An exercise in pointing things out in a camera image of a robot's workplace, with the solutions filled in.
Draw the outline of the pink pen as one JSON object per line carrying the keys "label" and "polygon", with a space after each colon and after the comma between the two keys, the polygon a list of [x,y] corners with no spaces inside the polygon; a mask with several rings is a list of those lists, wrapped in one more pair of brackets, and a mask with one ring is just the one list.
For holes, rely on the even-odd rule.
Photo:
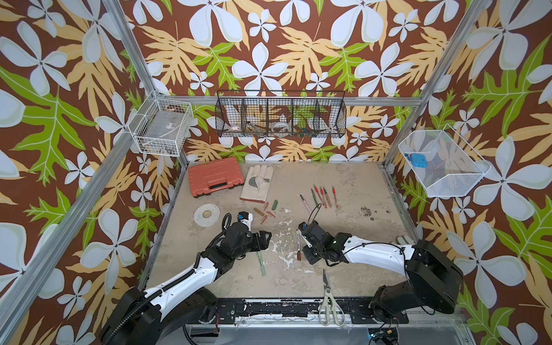
{"label": "pink pen", "polygon": [[306,207],[307,212],[309,212],[309,214],[310,214],[312,212],[312,210],[311,210],[310,206],[308,205],[306,199],[301,194],[299,196],[300,196],[300,199],[301,199],[303,205]]}

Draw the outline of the dark green pen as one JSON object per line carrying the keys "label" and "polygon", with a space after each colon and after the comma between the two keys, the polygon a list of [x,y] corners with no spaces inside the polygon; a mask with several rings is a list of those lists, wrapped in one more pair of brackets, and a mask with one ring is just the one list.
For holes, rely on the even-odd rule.
{"label": "dark green pen", "polygon": [[313,190],[313,188],[310,189],[310,192],[311,192],[312,198],[314,200],[314,206],[316,208],[319,205],[319,201],[317,199],[317,196],[316,196],[315,191]]}

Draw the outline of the brown gold pen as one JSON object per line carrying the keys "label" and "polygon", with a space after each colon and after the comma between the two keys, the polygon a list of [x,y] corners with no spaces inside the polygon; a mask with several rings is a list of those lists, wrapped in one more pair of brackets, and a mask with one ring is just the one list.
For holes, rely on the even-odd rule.
{"label": "brown gold pen", "polygon": [[326,204],[328,205],[329,208],[331,208],[331,207],[332,207],[332,204],[331,204],[331,200],[330,200],[330,198],[329,198],[329,194],[328,194],[326,188],[323,188],[323,192],[324,192],[324,194],[325,194],[325,196],[326,196]]}

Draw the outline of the clear red-capped pen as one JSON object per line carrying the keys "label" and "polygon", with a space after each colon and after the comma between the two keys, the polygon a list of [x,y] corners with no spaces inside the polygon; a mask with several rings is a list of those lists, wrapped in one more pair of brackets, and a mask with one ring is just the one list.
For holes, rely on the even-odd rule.
{"label": "clear red-capped pen", "polygon": [[325,199],[325,194],[324,194],[323,188],[320,187],[320,188],[319,188],[319,191],[320,191],[320,194],[321,194],[321,202],[322,202],[322,204],[323,204],[323,207],[324,207],[324,208],[327,208],[327,203],[326,203],[326,199]]}

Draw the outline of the red gel pen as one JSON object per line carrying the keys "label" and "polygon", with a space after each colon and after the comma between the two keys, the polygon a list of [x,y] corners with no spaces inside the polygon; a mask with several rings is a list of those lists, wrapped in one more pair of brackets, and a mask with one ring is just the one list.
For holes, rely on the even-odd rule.
{"label": "red gel pen", "polygon": [[333,199],[334,199],[334,202],[335,202],[335,207],[339,208],[339,203],[338,203],[338,199],[337,199],[337,195],[336,195],[336,189],[333,185],[332,185],[331,189],[332,189],[332,193],[333,193],[333,197],[334,197]]}

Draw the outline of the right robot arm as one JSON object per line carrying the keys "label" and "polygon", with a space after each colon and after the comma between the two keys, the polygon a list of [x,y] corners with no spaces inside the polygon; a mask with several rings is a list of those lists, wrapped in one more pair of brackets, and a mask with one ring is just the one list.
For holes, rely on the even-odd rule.
{"label": "right robot arm", "polygon": [[455,312],[464,283],[463,273],[429,241],[391,244],[343,232],[332,235],[317,221],[303,222],[298,230],[306,243],[303,254],[311,264],[320,260],[329,267],[340,263],[366,264],[405,277],[402,283],[377,289],[369,305],[373,318],[386,321],[417,307],[430,307],[447,315]]}

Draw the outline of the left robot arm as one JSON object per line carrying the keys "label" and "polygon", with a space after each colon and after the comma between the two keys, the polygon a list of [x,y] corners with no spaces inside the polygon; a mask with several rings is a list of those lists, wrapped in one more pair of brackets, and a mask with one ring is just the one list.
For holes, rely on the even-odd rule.
{"label": "left robot arm", "polygon": [[127,291],[103,327],[102,344],[156,344],[175,328],[197,319],[217,298],[207,291],[237,260],[250,252],[267,250],[272,233],[252,232],[253,214],[224,216],[221,232],[198,253],[195,262],[155,287]]}

